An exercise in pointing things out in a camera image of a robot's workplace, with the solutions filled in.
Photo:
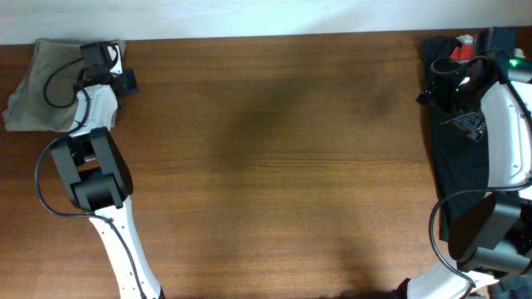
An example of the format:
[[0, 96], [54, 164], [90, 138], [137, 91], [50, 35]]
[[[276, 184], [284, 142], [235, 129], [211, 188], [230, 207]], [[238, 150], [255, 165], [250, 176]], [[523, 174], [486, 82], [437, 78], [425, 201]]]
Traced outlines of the khaki shorts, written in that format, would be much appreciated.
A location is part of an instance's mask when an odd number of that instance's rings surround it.
[[2, 113], [6, 130], [77, 136], [114, 127], [119, 108], [111, 88], [112, 43], [123, 58], [123, 41], [37, 41], [31, 65]]

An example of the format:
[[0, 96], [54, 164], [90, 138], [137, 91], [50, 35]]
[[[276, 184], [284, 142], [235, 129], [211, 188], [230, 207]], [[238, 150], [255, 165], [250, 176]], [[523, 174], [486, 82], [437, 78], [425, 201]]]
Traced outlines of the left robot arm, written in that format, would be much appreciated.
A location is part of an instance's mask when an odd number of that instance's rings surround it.
[[122, 66], [116, 42], [80, 47], [71, 127], [47, 147], [77, 218], [86, 218], [101, 238], [122, 298], [162, 298], [132, 213], [133, 180], [111, 137], [121, 98], [137, 93], [134, 73]]

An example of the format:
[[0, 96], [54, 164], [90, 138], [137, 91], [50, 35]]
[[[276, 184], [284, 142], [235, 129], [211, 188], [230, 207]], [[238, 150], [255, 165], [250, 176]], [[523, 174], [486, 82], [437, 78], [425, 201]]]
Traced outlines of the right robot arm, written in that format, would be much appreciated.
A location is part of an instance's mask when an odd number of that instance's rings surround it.
[[447, 244], [396, 298], [531, 295], [531, 61], [515, 31], [430, 37], [421, 44], [438, 200], [431, 245]]

